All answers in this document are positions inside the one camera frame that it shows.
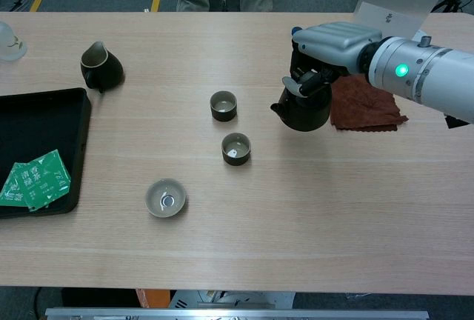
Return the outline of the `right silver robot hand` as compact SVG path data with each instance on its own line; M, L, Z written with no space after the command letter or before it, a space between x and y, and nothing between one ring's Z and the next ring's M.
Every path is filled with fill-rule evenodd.
M345 21L294 27L290 74L283 85L294 96L308 99L340 76L360 73L361 53L381 40L380 30Z

